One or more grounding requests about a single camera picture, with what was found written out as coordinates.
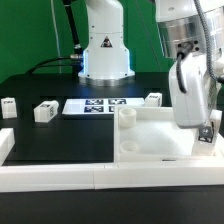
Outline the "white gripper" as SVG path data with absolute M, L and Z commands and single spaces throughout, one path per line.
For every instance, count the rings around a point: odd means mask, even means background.
M 174 119 L 183 129 L 199 128 L 208 124 L 216 107 L 218 84 L 210 78 L 206 68 L 206 56 L 190 53 L 180 63 L 186 92 L 180 91 L 177 81 L 177 62 L 169 71 L 169 90 Z

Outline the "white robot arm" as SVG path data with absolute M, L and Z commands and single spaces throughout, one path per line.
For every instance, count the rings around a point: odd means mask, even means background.
M 115 85 L 134 75 L 123 41 L 123 7 L 118 0 L 85 0 L 89 43 L 84 50 L 84 83 Z M 155 0 L 163 55 L 173 58 L 169 89 L 176 124 L 207 125 L 216 85 L 224 77 L 213 63 L 224 49 L 224 0 Z

